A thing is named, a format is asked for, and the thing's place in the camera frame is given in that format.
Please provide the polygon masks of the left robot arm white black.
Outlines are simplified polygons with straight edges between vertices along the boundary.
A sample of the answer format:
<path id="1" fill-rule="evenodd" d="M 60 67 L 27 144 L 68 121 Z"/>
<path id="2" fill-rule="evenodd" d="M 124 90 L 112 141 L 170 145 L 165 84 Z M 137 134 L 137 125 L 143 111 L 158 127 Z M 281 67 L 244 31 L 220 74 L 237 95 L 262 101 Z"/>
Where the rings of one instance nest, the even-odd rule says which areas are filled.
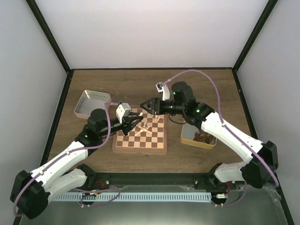
<path id="1" fill-rule="evenodd" d="M 142 120 L 143 114 L 131 112 L 130 108 L 118 107 L 113 119 L 107 109 L 93 110 L 81 133 L 65 150 L 39 168 L 31 172 L 22 170 L 16 175 L 10 195 L 14 216 L 36 218 L 50 202 L 70 190 L 106 191 L 104 187 L 95 187 L 96 173 L 89 166 L 72 167 L 103 147 L 110 136 L 118 131 L 126 135 Z"/>

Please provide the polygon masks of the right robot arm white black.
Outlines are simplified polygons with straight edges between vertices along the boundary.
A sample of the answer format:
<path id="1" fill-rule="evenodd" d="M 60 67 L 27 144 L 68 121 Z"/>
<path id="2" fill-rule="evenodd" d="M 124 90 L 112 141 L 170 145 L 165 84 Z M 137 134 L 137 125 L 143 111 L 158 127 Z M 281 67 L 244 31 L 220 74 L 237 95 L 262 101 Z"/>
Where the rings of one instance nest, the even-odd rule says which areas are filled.
<path id="1" fill-rule="evenodd" d="M 152 115 L 181 115 L 187 124 L 214 136 L 242 159 L 238 163 L 215 165 L 208 177 L 212 188 L 218 189 L 228 181 L 244 181 L 254 188 L 262 188 L 271 180 L 278 185 L 274 174 L 278 155 L 273 142 L 263 143 L 227 123 L 220 112 L 196 101 L 186 82 L 176 82 L 170 89 L 158 83 L 157 90 L 163 95 L 172 92 L 173 99 L 153 97 L 140 104 L 142 109 Z"/>

